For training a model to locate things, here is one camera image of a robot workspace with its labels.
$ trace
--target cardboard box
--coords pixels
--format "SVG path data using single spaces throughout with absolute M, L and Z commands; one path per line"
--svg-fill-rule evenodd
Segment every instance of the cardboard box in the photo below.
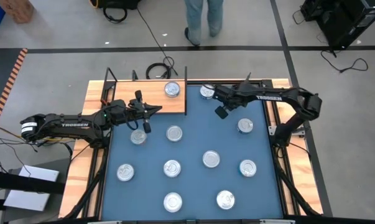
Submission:
M 29 0 L 0 0 L 0 6 L 19 24 L 29 22 L 34 11 Z

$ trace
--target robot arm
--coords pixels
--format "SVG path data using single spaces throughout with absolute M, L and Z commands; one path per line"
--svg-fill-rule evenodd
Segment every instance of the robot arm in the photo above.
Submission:
M 136 99 L 126 106 L 123 100 L 114 100 L 91 115 L 36 114 L 21 121 L 21 136 L 27 142 L 46 137 L 84 139 L 91 147 L 103 147 L 103 131 L 126 123 L 137 129 L 137 120 L 144 119 L 144 131 L 151 132 L 149 119 L 162 109 L 142 102 L 141 91 L 135 92 Z M 133 128 L 129 122 L 135 122 Z
M 222 119 L 228 115 L 226 110 L 232 111 L 239 106 L 246 107 L 254 100 L 279 101 L 291 105 L 296 113 L 288 122 L 279 125 L 274 134 L 274 140 L 279 146 L 288 146 L 293 131 L 305 121 L 312 121 L 320 115 L 322 100 L 318 94 L 310 93 L 303 88 L 256 87 L 249 83 L 249 75 L 245 81 L 231 88 L 223 85 L 213 86 L 213 98 L 223 103 L 223 106 L 215 110 Z

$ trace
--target blue mat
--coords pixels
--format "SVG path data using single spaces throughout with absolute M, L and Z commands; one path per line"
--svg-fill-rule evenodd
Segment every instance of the blue mat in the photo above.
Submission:
M 114 129 L 104 187 L 102 221 L 110 220 L 185 220 L 185 219 L 258 219 L 281 218 L 279 194 L 272 163 L 267 126 L 261 102 L 238 108 L 222 120 L 214 110 L 216 100 L 200 98 L 200 87 L 188 87 L 187 116 L 184 114 L 155 114 L 151 120 L 152 133 L 142 146 L 130 141 L 131 130 L 126 126 Z M 243 135 L 237 122 L 249 118 L 254 131 Z M 170 142 L 165 135 L 171 125 L 180 126 L 183 138 Z M 220 164 L 206 168 L 202 155 L 215 150 Z M 163 172 L 165 162 L 178 160 L 182 171 L 174 179 Z M 256 163 L 254 177 L 243 177 L 239 163 L 250 159 Z M 120 182 L 117 168 L 131 164 L 135 176 Z M 216 204 L 216 195 L 229 190 L 236 198 L 230 210 Z M 164 197 L 178 193 L 182 208 L 169 213 L 163 206 Z

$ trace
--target leg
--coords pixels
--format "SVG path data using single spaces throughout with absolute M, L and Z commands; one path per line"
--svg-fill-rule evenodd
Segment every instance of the leg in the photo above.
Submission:
M 211 37 L 218 35 L 223 24 L 223 0 L 208 0 L 207 19 Z
M 187 39 L 193 45 L 200 45 L 201 43 L 201 13 L 203 0 L 185 0 L 186 3 L 186 18 L 188 30 L 185 31 Z

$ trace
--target metal can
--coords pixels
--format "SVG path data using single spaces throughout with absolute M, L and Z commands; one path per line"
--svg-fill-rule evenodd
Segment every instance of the metal can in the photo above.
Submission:
M 249 159 L 243 160 L 239 164 L 239 171 L 245 177 L 253 177 L 256 173 L 256 165 Z
M 248 134 L 254 129 L 254 123 L 248 119 L 243 118 L 238 121 L 237 130 L 241 134 Z
M 202 156 L 202 161 L 206 167 L 215 168 L 220 163 L 220 156 L 215 151 L 206 151 Z
M 212 85 L 201 86 L 200 88 L 201 97 L 206 100 L 212 99 L 212 96 L 215 93 L 215 91 L 212 90 L 211 88 L 214 88 L 214 87 Z
M 167 138 L 169 141 L 177 142 L 182 139 L 183 131 L 179 126 L 172 125 L 167 130 Z
M 133 166 L 130 164 L 123 164 L 118 167 L 117 170 L 117 177 L 120 181 L 129 181 L 135 174 L 135 170 Z
M 165 85 L 165 94 L 171 98 L 175 98 L 179 96 L 180 93 L 180 86 L 176 82 L 168 82 Z
M 164 164 L 164 173 L 168 177 L 177 177 L 181 170 L 180 163 L 176 160 L 169 160 Z
M 147 134 L 140 129 L 134 130 L 131 134 L 131 141 L 133 144 L 143 144 L 147 139 Z
M 175 192 L 167 194 L 164 198 L 164 207 L 168 212 L 177 212 L 182 207 L 182 197 Z
M 216 202 L 218 203 L 221 209 L 229 210 L 234 206 L 235 197 L 230 191 L 222 190 L 218 193 L 218 196 L 216 197 Z

